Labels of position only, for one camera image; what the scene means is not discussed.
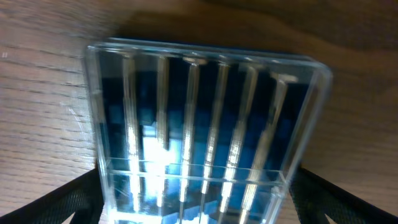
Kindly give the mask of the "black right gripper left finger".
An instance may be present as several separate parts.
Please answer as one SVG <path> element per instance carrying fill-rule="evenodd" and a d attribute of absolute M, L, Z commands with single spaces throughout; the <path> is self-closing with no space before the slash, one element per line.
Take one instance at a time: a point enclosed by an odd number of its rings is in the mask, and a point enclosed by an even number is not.
<path fill-rule="evenodd" d="M 1 217 L 1 223 L 98 223 L 104 199 L 97 168 Z"/>

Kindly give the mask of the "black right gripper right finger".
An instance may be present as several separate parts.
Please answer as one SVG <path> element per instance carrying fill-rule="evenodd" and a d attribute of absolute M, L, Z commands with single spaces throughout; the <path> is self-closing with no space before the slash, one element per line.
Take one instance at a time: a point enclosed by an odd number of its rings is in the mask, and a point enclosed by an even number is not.
<path fill-rule="evenodd" d="M 300 223 L 397 223 L 397 217 L 299 167 L 290 186 Z"/>

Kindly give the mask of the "clear screwdriver set case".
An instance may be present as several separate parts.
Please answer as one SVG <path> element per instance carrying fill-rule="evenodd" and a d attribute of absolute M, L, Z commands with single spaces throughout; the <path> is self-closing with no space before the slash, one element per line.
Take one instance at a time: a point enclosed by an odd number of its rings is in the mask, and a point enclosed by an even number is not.
<path fill-rule="evenodd" d="M 274 223 L 330 91 L 303 55 L 110 38 L 85 49 L 110 223 Z"/>

